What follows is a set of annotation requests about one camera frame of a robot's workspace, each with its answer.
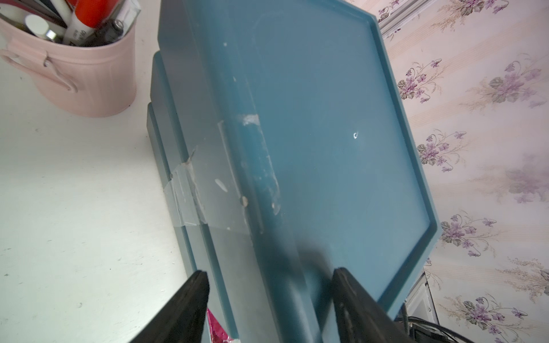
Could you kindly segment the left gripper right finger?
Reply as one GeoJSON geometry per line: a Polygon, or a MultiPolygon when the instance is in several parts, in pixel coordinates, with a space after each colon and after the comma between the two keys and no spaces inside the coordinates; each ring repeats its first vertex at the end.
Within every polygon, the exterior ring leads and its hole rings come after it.
{"type": "Polygon", "coordinates": [[[342,343],[413,341],[346,268],[334,270],[331,291],[342,343]]]}

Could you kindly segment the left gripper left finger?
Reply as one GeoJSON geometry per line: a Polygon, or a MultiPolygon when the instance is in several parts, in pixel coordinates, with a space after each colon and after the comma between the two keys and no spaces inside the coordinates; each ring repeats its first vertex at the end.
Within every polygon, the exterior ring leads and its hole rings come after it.
{"type": "Polygon", "coordinates": [[[195,271],[131,343],[201,342],[210,283],[195,271]]]}

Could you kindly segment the magenta flower seed bag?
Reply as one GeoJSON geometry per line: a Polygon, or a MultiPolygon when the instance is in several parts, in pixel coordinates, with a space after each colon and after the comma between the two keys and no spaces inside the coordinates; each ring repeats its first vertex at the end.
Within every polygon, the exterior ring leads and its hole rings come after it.
{"type": "Polygon", "coordinates": [[[211,343],[240,343],[240,340],[229,336],[209,309],[206,314],[211,343]]]}

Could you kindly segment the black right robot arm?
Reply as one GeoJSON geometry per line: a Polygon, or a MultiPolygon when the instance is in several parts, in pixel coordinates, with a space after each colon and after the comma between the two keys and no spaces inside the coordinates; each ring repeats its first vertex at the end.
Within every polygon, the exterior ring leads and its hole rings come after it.
{"type": "Polygon", "coordinates": [[[397,319],[396,322],[403,324],[405,332],[415,342],[473,343],[472,340],[453,330],[420,319],[419,317],[403,317],[397,319]]]}

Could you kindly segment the teal three-drawer cabinet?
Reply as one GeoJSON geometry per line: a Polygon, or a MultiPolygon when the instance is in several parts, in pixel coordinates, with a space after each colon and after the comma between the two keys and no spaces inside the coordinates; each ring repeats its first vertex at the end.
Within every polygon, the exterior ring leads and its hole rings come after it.
{"type": "Polygon", "coordinates": [[[241,342],[337,342],[346,268],[395,318],[440,227],[376,18],[163,1],[150,123],[188,272],[241,342]]]}

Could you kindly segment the pink pen cup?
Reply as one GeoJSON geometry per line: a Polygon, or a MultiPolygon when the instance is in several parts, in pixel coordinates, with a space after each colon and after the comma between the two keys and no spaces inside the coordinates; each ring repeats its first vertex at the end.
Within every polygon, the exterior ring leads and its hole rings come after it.
{"type": "Polygon", "coordinates": [[[114,44],[72,47],[42,40],[6,21],[1,59],[30,76],[56,107],[81,117],[111,117],[137,94],[135,29],[114,44]]]}

